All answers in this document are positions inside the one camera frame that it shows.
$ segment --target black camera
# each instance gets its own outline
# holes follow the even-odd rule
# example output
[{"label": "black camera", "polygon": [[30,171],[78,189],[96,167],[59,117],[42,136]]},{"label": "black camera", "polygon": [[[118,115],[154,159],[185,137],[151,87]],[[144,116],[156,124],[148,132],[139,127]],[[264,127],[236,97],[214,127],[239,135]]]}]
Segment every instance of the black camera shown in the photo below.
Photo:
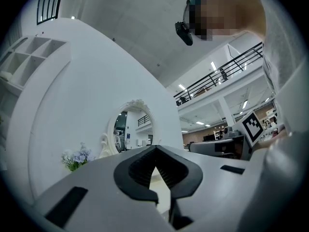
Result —
[{"label": "black camera", "polygon": [[186,43],[186,45],[192,45],[193,40],[192,36],[190,34],[190,30],[185,24],[185,22],[176,22],[175,23],[175,29],[177,35]]}]

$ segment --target white ornate mirror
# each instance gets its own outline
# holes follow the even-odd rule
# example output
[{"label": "white ornate mirror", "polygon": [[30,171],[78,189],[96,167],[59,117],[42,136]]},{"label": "white ornate mirror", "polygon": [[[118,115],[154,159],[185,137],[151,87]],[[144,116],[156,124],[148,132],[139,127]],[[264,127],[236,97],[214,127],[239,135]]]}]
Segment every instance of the white ornate mirror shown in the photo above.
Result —
[{"label": "white ornate mirror", "polygon": [[101,137],[100,158],[134,148],[160,144],[157,122],[143,100],[125,103],[110,118]]}]

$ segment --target black metal railing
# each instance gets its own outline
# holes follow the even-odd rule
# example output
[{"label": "black metal railing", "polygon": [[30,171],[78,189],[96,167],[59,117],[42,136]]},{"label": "black metal railing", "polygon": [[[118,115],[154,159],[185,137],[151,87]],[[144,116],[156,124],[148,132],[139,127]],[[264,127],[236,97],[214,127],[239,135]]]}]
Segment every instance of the black metal railing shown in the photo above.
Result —
[{"label": "black metal railing", "polygon": [[207,92],[213,87],[228,81],[229,77],[231,78],[231,75],[239,71],[244,71],[249,67],[250,64],[262,58],[262,56],[263,46],[261,42],[240,54],[236,58],[232,59],[231,61],[227,62],[226,64],[222,65],[221,67],[217,68],[217,70],[199,79],[187,87],[186,90],[183,90],[175,95],[174,98],[176,100],[177,106],[180,106],[199,96],[200,94]]},{"label": "black metal railing", "polygon": [[37,8],[37,25],[57,19],[61,0],[39,0]]},{"label": "black metal railing", "polygon": [[141,117],[139,120],[138,120],[138,126],[142,125],[142,124],[146,124],[146,122],[148,122],[150,119],[147,115],[145,115],[144,117]]}]

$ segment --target white column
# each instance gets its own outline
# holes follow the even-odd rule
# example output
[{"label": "white column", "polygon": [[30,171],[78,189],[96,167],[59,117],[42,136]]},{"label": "white column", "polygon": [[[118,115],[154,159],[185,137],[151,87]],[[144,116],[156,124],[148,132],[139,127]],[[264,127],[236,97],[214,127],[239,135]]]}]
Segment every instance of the white column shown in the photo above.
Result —
[{"label": "white column", "polygon": [[224,99],[224,97],[219,98],[219,103],[220,103],[220,105],[222,107],[224,116],[226,118],[227,125],[228,126],[234,125],[235,124],[235,119],[232,116],[232,114],[230,112],[230,109],[228,108],[228,105],[227,105],[226,100]]}]

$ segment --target person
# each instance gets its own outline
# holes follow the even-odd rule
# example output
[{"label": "person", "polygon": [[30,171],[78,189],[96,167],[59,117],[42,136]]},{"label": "person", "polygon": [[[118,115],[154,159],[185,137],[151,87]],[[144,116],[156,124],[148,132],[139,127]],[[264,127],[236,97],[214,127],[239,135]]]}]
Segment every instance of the person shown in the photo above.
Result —
[{"label": "person", "polygon": [[[263,42],[263,70],[269,87],[278,94],[308,54],[303,39],[289,14],[277,0],[188,0],[190,32],[202,40],[213,35],[250,32]],[[258,142],[254,150],[269,147],[287,135],[288,124],[275,138]]]}]

